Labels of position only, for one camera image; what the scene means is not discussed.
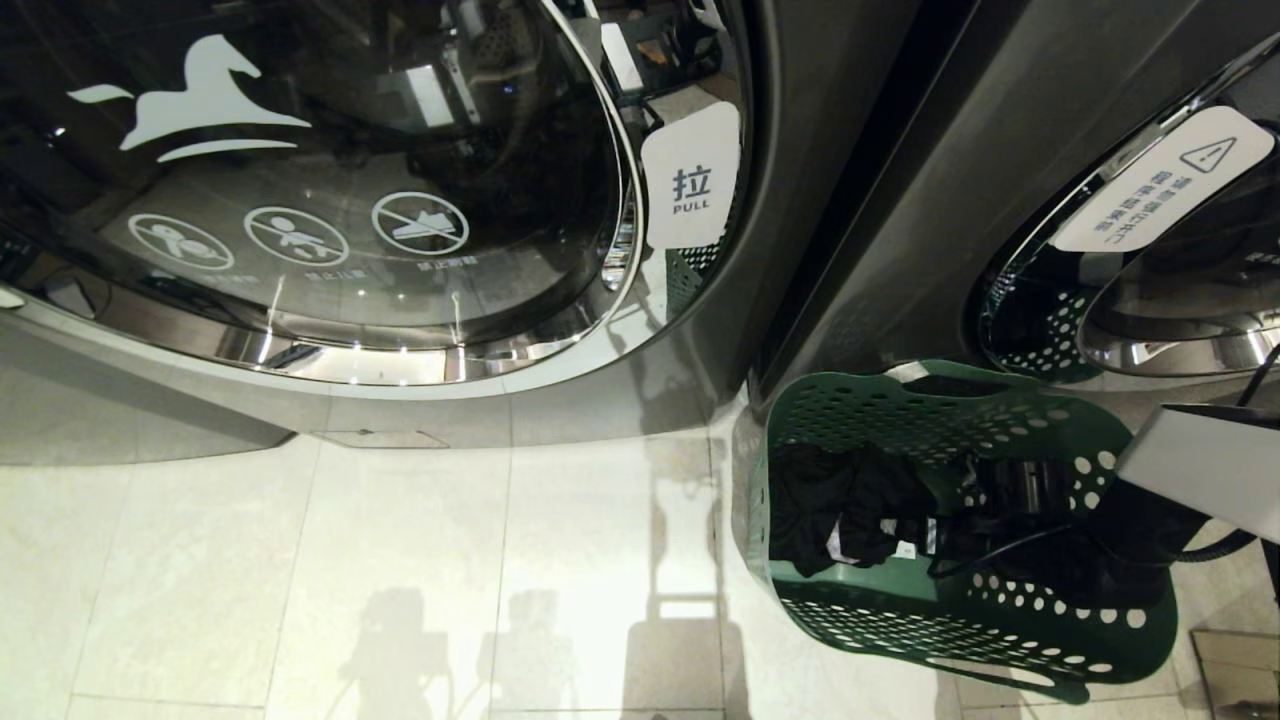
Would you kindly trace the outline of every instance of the front-load washer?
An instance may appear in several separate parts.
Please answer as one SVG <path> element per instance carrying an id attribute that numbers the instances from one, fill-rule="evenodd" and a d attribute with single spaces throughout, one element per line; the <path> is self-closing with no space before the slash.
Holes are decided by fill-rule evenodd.
<path id="1" fill-rule="evenodd" d="M 355 446 L 698 424 L 915 10 L 3 3 L 0 323 Z"/>
<path id="2" fill-rule="evenodd" d="M 824 218 L 756 402 L 924 357 L 1147 400 L 1256 369 L 1280 343 L 1277 33 L 1257 0 L 969 4 L 940 61 L 891 74 L 864 135 L 887 164 Z"/>

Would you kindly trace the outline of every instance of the warning triangle symbol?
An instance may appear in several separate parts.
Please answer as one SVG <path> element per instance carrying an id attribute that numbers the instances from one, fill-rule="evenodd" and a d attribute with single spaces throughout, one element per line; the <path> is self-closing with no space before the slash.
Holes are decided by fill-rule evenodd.
<path id="1" fill-rule="evenodd" d="M 1180 158 L 1183 163 L 1196 168 L 1202 173 L 1212 173 L 1213 168 L 1226 158 L 1226 154 L 1231 151 L 1231 146 L 1235 145 L 1235 138 L 1229 137 L 1226 140 L 1219 140 L 1206 145 L 1204 147 L 1197 147 L 1196 150 L 1183 152 Z"/>

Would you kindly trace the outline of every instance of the green laundry basket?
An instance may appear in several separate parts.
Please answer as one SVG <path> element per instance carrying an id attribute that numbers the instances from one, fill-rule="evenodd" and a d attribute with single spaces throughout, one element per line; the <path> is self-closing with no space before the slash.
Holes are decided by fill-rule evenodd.
<path id="1" fill-rule="evenodd" d="M 1083 516 L 1110 487 L 1111 468 L 1132 434 L 1107 411 L 1041 395 L 1037 387 L 1020 375 L 941 360 L 883 375 L 820 373 L 800 378 L 778 397 L 765 446 L 812 443 L 840 452 L 873 442 L 911 457 L 943 511 L 986 502 L 977 488 L 963 488 L 960 471 L 948 465 L 959 454 L 1059 457 L 1074 474 L 1069 502 Z M 748 565 L 791 619 L 829 647 L 1074 705 L 1089 700 L 1085 683 L 1140 680 L 1160 669 L 1172 648 L 1172 587 L 1151 610 L 1091 611 L 1068 606 L 1050 588 L 1006 580 L 989 569 L 933 580 L 923 557 L 893 557 L 869 569 L 837 564 L 803 578 L 790 562 L 769 560 L 768 482 L 765 450 L 748 496 Z"/>

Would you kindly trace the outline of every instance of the white horse logo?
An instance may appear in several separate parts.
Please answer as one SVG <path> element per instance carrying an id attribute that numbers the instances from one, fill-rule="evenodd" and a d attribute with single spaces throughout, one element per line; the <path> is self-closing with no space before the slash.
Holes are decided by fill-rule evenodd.
<path id="1" fill-rule="evenodd" d="M 155 90 L 143 92 L 137 99 L 137 126 L 124 136 L 120 150 L 129 150 L 152 140 L 182 132 L 184 129 L 229 124 L 262 124 L 311 127 L 311 123 L 273 113 L 256 105 L 241 92 L 232 73 L 244 73 L 261 77 L 253 63 L 241 54 L 221 35 L 210 35 L 197 40 L 183 63 L 187 90 Z M 114 85 L 95 85 L 83 90 L 68 92 L 79 102 L 102 102 L 120 97 L 133 97 L 133 94 Z M 293 142 L 275 140 L 214 140 L 197 142 L 165 152 L 157 161 L 164 163 L 177 158 L 219 152 L 221 150 L 248 150 L 253 147 L 297 147 Z"/>

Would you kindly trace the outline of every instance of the clothing tag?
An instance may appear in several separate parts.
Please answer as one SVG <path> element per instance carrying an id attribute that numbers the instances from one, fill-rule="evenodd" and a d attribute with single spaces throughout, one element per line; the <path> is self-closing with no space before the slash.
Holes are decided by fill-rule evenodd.
<path id="1" fill-rule="evenodd" d="M 831 559 L 835 560 L 836 562 L 846 562 L 849 565 L 856 565 L 858 564 L 858 559 L 856 557 L 845 557 L 844 552 L 840 548 L 840 519 L 841 518 L 844 518 L 844 515 L 841 515 L 840 518 L 836 518 L 836 527 L 832 528 L 831 529 L 831 534 L 827 536 L 827 555 L 829 555 Z"/>
<path id="2" fill-rule="evenodd" d="M 650 246 L 714 245 L 724 233 L 737 184 L 740 118 L 716 102 L 645 138 L 640 149 L 649 191 Z"/>
<path id="3" fill-rule="evenodd" d="M 893 553 L 893 557 L 915 560 L 915 546 L 906 541 L 897 541 L 897 552 Z"/>

